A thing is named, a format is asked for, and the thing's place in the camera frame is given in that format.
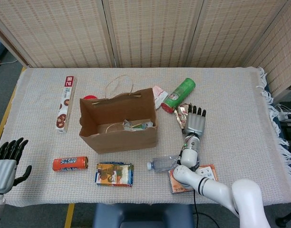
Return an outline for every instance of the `table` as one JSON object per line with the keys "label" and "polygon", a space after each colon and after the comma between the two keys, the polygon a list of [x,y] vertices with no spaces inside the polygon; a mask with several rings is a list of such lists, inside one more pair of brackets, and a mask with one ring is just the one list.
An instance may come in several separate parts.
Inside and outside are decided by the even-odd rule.
{"label": "table", "polygon": [[[202,164],[214,164],[219,181],[231,186],[240,178],[256,181],[265,205],[291,202],[291,175],[261,95],[260,70],[248,68],[30,68],[20,77],[1,143],[24,137],[29,140],[17,176],[33,166],[29,179],[6,194],[8,204],[42,203],[193,203],[191,192],[172,195],[166,173],[146,170],[153,157],[178,154],[184,142],[176,118],[157,110],[158,144],[155,148],[98,155],[79,137],[79,98],[105,96],[114,78],[128,75],[134,91],[158,85],[172,92],[186,77],[196,82],[186,98],[207,110],[199,156]],[[66,76],[78,84],[69,129],[55,130],[59,100]],[[128,92],[130,80],[118,82],[108,96]],[[87,156],[84,171],[54,172],[54,158]],[[103,161],[131,162],[135,166],[132,188],[112,188],[94,183],[96,164]],[[212,203],[197,196],[197,203]]]}

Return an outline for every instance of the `plastic water bottle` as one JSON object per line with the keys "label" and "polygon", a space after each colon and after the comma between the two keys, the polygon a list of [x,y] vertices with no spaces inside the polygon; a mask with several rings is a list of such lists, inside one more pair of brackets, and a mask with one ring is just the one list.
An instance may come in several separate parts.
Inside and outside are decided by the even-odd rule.
{"label": "plastic water bottle", "polygon": [[147,170],[154,170],[155,172],[172,170],[177,166],[178,158],[178,155],[153,158],[152,162],[146,164]]}

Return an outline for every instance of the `red lid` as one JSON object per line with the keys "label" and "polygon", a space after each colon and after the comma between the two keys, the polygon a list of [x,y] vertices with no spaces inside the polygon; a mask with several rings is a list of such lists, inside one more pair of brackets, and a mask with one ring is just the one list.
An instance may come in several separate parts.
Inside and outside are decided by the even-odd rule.
{"label": "red lid", "polygon": [[173,113],[173,109],[170,108],[166,103],[161,103],[161,106],[167,113]]}
{"label": "red lid", "polygon": [[84,97],[84,99],[96,99],[97,97],[96,96],[93,96],[93,95],[87,95]]}

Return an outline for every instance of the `yellow table edge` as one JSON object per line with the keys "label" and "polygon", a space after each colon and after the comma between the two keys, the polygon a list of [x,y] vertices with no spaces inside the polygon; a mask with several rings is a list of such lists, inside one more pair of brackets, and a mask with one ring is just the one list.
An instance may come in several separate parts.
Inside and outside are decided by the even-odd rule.
{"label": "yellow table edge", "polygon": [[[22,68],[21,74],[24,72],[24,70],[26,70],[25,67]],[[17,88],[17,86],[14,88],[14,90],[12,92],[12,95],[11,95],[11,98],[10,98],[10,100],[8,102],[6,111],[5,111],[4,115],[3,115],[2,121],[0,123],[0,138],[2,136],[2,133],[3,133],[3,130],[4,130],[4,126],[5,126],[6,122],[7,122],[8,116],[9,116],[9,112],[10,112],[10,109],[11,109],[11,103],[12,103],[13,97],[14,97],[14,95],[16,93],[16,88]],[[67,215],[66,215],[66,221],[65,221],[64,228],[70,228],[71,221],[73,219],[74,208],[75,208],[75,204],[74,203],[70,203],[68,205],[68,212],[67,212]]]}

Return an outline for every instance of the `snack box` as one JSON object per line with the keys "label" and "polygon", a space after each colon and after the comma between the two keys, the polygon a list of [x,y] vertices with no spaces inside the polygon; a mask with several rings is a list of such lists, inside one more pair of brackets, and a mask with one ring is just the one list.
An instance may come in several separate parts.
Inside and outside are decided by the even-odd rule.
{"label": "snack box", "polygon": [[60,133],[66,133],[68,131],[69,117],[71,107],[73,105],[76,84],[77,84],[76,77],[74,76],[66,77],[56,122],[56,129]]}
{"label": "snack box", "polygon": [[134,166],[130,163],[103,162],[97,164],[95,182],[97,185],[131,187]]}

